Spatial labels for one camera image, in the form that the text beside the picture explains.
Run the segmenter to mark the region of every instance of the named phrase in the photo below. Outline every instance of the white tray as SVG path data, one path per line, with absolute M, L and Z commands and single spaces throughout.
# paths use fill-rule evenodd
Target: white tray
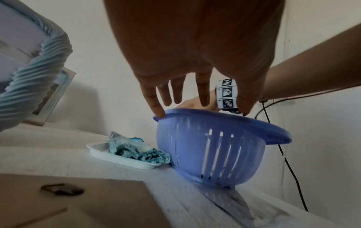
M 142 162 L 134 159 L 125 158 L 119 155 L 111 154 L 108 152 L 109 144 L 107 142 L 90 143 L 86 146 L 89 149 L 89 153 L 92 157 L 107 162 L 113 162 L 120 165 L 130 166 L 138 169 L 154 169 L 156 166 L 161 165 L 161 163 L 152 164 L 148 162 Z

